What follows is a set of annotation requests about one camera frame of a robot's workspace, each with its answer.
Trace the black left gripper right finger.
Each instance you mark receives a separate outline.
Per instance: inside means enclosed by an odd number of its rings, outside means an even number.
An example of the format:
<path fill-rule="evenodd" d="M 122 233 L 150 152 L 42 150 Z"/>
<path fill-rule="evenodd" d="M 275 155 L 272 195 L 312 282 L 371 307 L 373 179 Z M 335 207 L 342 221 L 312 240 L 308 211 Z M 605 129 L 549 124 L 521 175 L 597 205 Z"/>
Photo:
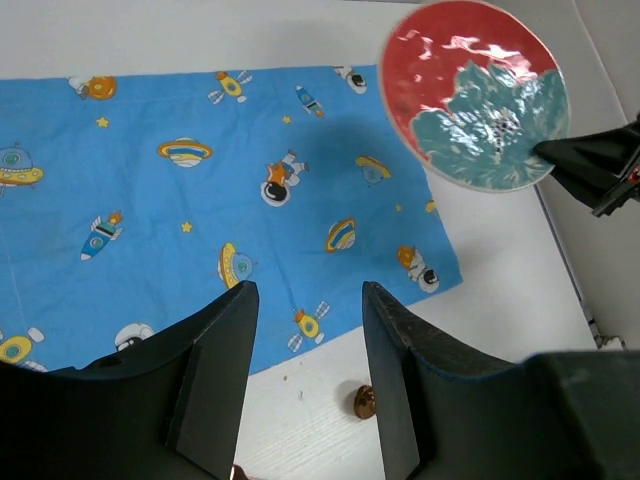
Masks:
<path fill-rule="evenodd" d="M 362 317 L 389 479 L 635 479 L 639 355 L 564 351 L 510 363 L 367 282 Z"/>

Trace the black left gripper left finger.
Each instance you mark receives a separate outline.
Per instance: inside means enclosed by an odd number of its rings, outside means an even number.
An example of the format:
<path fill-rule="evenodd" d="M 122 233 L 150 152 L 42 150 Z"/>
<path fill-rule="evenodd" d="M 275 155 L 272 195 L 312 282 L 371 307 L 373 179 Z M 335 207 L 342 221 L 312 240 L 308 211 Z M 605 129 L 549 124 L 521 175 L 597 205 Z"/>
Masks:
<path fill-rule="evenodd" d="M 1 367 L 5 479 L 238 479 L 259 294 L 244 281 L 82 369 Z"/>

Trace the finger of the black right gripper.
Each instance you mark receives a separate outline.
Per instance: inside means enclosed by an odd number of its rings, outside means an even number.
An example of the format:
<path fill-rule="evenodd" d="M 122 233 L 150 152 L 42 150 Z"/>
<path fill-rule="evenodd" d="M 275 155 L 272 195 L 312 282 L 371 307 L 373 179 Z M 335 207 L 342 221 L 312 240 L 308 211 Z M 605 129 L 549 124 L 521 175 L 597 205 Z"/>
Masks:
<path fill-rule="evenodd" d="M 585 136 L 542 141 L 534 152 L 567 171 L 590 168 L 621 175 L 639 153 L 639 121 Z"/>
<path fill-rule="evenodd" d="M 639 182 L 618 179 L 604 173 L 587 177 L 556 166 L 553 178 L 578 202 L 589 207 L 593 216 L 610 216 L 627 201 L 639 201 Z"/>

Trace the copper spoon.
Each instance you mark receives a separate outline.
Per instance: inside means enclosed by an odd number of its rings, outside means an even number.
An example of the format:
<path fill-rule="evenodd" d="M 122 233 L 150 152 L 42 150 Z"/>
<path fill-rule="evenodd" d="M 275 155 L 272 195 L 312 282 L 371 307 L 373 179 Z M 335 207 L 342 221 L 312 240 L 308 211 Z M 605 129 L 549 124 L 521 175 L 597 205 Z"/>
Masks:
<path fill-rule="evenodd" d="M 361 385 L 356 390 L 353 401 L 353 412 L 360 420 L 367 420 L 376 415 L 376 396 L 371 385 Z"/>

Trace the red and teal plate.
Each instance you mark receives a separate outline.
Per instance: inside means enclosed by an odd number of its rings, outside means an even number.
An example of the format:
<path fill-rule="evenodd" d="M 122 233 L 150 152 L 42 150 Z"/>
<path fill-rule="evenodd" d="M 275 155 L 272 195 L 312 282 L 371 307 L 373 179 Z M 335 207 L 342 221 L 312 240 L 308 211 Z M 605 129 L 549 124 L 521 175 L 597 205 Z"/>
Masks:
<path fill-rule="evenodd" d="M 407 147 L 465 188 L 537 184 L 553 166 L 535 146 L 569 132 L 555 58 L 523 22 L 484 1 L 436 1 L 398 21 L 381 49 L 378 82 Z"/>

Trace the blue space-print cloth placemat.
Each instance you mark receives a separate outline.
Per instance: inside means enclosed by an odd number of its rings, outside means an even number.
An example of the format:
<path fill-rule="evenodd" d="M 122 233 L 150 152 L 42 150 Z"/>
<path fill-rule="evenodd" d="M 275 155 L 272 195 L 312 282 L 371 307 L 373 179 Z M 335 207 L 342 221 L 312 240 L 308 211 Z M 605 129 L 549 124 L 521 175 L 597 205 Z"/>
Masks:
<path fill-rule="evenodd" d="M 366 281 L 461 280 L 374 66 L 1 84 L 4 362 L 83 366 L 252 281 L 256 373 L 358 327 Z"/>

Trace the copper fork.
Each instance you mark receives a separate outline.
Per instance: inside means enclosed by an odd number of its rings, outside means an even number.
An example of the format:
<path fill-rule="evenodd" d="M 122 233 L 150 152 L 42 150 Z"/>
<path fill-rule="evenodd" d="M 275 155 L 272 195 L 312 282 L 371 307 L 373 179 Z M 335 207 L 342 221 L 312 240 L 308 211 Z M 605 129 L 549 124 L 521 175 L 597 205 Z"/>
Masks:
<path fill-rule="evenodd" d="M 249 476 L 241 466 L 237 464 L 233 464 L 231 469 L 231 474 L 230 474 L 230 480 L 257 480 L 257 479 Z"/>

